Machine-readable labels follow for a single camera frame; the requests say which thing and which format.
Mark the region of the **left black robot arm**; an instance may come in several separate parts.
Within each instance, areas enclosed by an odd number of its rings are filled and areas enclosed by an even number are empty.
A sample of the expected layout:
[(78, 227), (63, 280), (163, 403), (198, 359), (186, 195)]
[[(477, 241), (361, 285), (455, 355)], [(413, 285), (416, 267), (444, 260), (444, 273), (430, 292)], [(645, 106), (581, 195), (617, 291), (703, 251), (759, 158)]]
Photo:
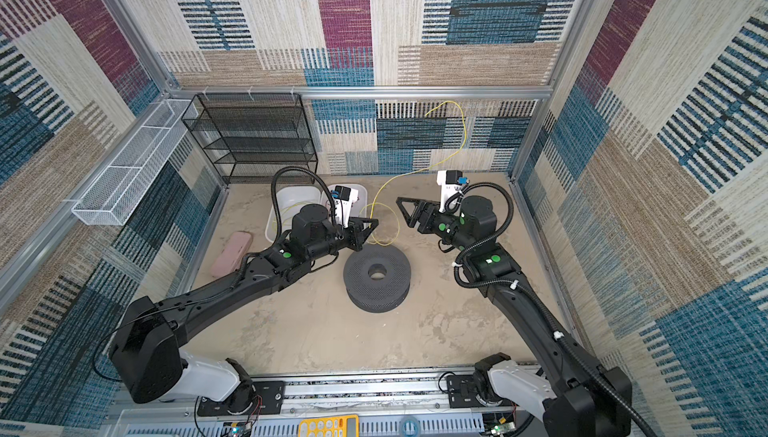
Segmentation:
[(109, 359), (136, 404), (204, 397), (238, 415), (256, 399), (253, 381), (234, 359), (196, 358), (184, 346), (202, 330), (256, 299), (280, 292), (314, 270), (320, 258), (359, 251), (378, 220), (328, 205), (304, 206), (272, 245), (243, 256), (238, 270), (184, 294), (133, 301), (107, 335)]

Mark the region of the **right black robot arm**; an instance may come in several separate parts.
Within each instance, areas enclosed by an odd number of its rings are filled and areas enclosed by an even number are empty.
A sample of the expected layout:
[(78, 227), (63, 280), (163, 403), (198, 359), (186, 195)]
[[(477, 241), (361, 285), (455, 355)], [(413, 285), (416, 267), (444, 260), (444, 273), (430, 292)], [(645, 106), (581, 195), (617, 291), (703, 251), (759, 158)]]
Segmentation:
[[(478, 195), (486, 187), (506, 201), (497, 219), (492, 202)], [(476, 289), (510, 321), (543, 373), (522, 370), (498, 355), (482, 361), (481, 383), (492, 400), (509, 400), (541, 421), (550, 436), (627, 436), (632, 427), (654, 435), (632, 405), (632, 383), (619, 367), (606, 368), (559, 322), (539, 298), (521, 266), (499, 238), (514, 217), (514, 200), (502, 186), (470, 184), (440, 203), (399, 197), (406, 224), (435, 235), (456, 251), (456, 283)]]

